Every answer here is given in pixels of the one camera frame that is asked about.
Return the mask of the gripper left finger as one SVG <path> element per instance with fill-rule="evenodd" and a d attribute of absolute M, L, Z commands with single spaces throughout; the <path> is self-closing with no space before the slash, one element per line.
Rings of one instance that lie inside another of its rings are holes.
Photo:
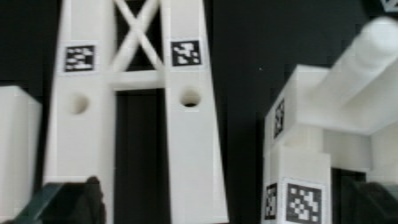
<path fill-rule="evenodd" d="M 99 179 L 50 182 L 36 193 L 11 224 L 107 224 Z"/>

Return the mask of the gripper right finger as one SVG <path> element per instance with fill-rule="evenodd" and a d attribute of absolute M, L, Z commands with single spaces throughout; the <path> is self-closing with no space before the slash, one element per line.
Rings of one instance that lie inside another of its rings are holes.
<path fill-rule="evenodd" d="M 343 178 L 341 224 L 398 224 L 398 184 Z"/>

